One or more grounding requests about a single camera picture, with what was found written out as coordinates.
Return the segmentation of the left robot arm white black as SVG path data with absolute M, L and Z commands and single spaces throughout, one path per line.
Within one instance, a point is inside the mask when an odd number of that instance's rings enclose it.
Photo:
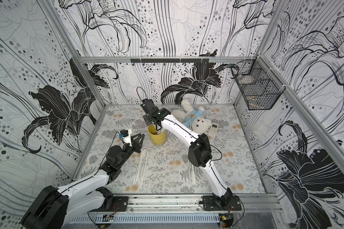
M 106 185 L 119 176 L 122 166 L 133 153 L 141 152 L 145 135 L 131 135 L 122 130 L 119 136 L 124 145 L 111 146 L 106 161 L 96 172 L 68 185 L 44 188 L 20 224 L 26 229 L 60 229 L 90 211 L 120 211 L 123 204 L 117 203 Z

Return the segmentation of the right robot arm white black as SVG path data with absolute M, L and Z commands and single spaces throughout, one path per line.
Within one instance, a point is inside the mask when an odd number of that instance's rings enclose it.
M 211 186 L 214 200 L 212 205 L 220 210 L 226 209 L 230 205 L 233 193 L 217 171 L 212 159 L 213 146 L 209 143 L 208 136 L 193 132 L 179 122 L 170 111 L 155 106 L 151 99 L 143 99 L 140 106 L 146 113 L 143 119 L 147 125 L 156 125 L 170 131 L 189 147 L 190 163 L 203 172 Z

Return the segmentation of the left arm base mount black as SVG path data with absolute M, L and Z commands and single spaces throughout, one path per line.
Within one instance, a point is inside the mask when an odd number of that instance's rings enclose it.
M 126 212 L 129 200 L 128 196 L 115 196 L 105 187 L 98 188 L 96 191 L 100 192 L 105 199 L 101 207 L 95 211 Z

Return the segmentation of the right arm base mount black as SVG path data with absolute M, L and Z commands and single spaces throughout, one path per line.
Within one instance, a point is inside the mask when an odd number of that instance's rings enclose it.
M 224 195 L 218 197 L 214 194 L 210 196 L 202 196 L 199 201 L 203 205 L 205 211 L 241 211 L 242 205 L 240 198 L 228 190 Z

